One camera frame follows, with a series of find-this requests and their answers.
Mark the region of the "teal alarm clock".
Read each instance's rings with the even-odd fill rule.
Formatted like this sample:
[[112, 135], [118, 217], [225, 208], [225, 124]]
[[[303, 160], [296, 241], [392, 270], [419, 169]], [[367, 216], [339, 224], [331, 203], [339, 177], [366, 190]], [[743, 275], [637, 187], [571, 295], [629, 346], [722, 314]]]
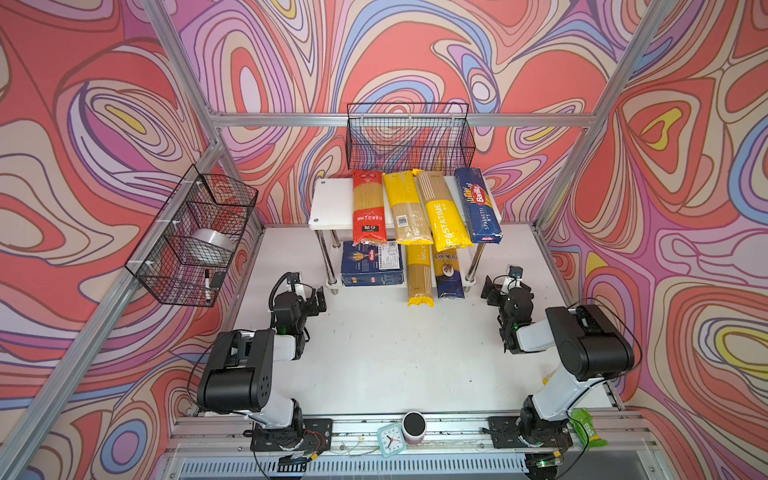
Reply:
[[391, 423], [377, 431], [379, 452], [383, 458], [398, 455], [407, 449], [402, 427], [399, 423]]

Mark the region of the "white two-tier shelf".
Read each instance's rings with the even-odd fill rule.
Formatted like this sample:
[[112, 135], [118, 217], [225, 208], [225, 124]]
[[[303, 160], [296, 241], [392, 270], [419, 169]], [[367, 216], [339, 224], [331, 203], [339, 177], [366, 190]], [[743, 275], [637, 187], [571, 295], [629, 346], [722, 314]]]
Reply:
[[[452, 199], [463, 221], [462, 190], [453, 176], [444, 176]], [[395, 238], [395, 222], [388, 203], [386, 191], [383, 192], [387, 234]], [[326, 290], [338, 294], [344, 287], [340, 279], [340, 266], [345, 240], [352, 239], [353, 232], [353, 179], [320, 178], [315, 181], [314, 193], [308, 220], [309, 228], [314, 232], [320, 245], [326, 275]], [[468, 293], [476, 283], [480, 260], [486, 243], [473, 244], [471, 247], [457, 250], [460, 263], [459, 271], [463, 275], [462, 285]]]

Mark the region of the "silver tape roll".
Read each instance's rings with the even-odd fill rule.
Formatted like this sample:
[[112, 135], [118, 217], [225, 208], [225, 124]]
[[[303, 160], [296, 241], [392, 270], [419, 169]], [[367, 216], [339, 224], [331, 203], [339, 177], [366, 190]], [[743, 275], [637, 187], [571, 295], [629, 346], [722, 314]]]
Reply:
[[192, 237], [205, 244], [209, 244], [226, 251], [235, 250], [235, 244], [230, 236], [217, 230], [210, 228], [200, 228], [192, 234]]

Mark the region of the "dark blue Barilla pasta box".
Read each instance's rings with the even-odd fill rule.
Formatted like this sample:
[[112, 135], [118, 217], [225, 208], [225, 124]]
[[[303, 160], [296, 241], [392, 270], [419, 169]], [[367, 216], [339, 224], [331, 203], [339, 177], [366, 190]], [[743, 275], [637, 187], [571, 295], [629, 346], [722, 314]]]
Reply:
[[343, 243], [341, 281], [346, 287], [400, 285], [405, 280], [400, 246]]

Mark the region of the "black round speaker can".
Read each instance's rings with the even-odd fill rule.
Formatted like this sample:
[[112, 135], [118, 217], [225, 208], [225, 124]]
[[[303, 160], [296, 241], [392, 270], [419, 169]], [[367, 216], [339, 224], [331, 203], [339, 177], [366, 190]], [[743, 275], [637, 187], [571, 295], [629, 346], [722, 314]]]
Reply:
[[401, 421], [401, 429], [407, 444], [420, 444], [426, 435], [426, 418], [420, 412], [410, 411], [404, 415]]

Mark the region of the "blue Barilla spaghetti pack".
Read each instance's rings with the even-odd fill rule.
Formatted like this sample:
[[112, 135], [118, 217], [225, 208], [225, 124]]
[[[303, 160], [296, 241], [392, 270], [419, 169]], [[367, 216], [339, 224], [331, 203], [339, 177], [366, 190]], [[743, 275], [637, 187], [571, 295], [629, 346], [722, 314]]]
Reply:
[[472, 242], [499, 244], [503, 233], [481, 170], [474, 167], [457, 168], [454, 177], [462, 195], [466, 225]]

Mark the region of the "yellow Pastatime spaghetti pack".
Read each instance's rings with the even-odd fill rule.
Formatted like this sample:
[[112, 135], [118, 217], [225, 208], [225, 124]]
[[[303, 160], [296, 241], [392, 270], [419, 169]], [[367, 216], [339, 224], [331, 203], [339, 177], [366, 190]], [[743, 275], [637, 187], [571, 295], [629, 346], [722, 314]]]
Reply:
[[408, 306], [434, 306], [432, 294], [431, 247], [406, 246]]
[[434, 246], [438, 252], [472, 245], [468, 230], [440, 172], [415, 170], [414, 176], [424, 201]]

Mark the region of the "black marker pen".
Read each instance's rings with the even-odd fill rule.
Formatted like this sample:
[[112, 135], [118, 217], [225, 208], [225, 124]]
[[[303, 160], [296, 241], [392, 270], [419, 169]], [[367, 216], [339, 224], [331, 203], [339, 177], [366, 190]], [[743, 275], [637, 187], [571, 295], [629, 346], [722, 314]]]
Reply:
[[204, 271], [204, 296], [205, 302], [210, 304], [212, 302], [211, 288], [210, 288], [210, 271], [205, 269]]

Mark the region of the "clear blue spaghetti pack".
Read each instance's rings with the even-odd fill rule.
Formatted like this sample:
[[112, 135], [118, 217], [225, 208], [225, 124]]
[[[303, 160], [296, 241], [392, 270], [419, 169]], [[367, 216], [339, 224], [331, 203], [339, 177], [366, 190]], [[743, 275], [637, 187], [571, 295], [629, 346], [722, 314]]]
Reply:
[[433, 267], [437, 296], [440, 299], [463, 299], [464, 288], [457, 251], [455, 249], [444, 251], [433, 249]]

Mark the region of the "green snack packet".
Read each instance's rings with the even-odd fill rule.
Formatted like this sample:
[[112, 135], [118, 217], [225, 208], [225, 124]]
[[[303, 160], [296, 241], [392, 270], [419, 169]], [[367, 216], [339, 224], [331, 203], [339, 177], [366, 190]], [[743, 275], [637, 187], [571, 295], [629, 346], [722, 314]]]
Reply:
[[568, 412], [569, 422], [574, 428], [582, 446], [587, 450], [602, 448], [608, 445], [608, 441], [602, 438], [595, 429], [593, 418], [588, 410], [574, 408]]

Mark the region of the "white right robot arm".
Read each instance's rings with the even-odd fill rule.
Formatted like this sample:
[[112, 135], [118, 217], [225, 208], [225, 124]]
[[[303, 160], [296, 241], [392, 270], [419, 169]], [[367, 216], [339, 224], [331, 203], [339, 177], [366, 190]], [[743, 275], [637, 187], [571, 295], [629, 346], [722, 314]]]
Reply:
[[531, 288], [510, 275], [503, 279], [486, 278], [481, 292], [498, 310], [503, 349], [517, 355], [554, 349], [559, 365], [518, 415], [491, 417], [489, 434], [497, 448], [569, 447], [571, 410], [592, 388], [629, 373], [634, 348], [596, 305], [548, 307], [545, 318], [535, 321]]

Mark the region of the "red spaghetti pack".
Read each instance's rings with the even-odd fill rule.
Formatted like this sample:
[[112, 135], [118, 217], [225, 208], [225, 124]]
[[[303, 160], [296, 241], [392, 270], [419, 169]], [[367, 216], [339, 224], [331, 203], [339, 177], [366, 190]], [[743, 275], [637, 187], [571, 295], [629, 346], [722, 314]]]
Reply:
[[353, 172], [353, 242], [383, 244], [387, 242], [382, 173]]

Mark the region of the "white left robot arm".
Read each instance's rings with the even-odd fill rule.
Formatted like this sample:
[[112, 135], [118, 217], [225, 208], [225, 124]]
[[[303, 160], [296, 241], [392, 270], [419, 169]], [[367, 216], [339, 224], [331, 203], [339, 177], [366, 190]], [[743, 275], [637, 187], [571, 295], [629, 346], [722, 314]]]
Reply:
[[297, 400], [276, 390], [274, 365], [303, 356], [310, 341], [307, 320], [326, 310], [322, 288], [312, 288], [307, 297], [289, 289], [271, 298], [268, 328], [219, 335], [198, 383], [198, 408], [220, 415], [242, 415], [269, 433], [302, 435], [301, 407]]

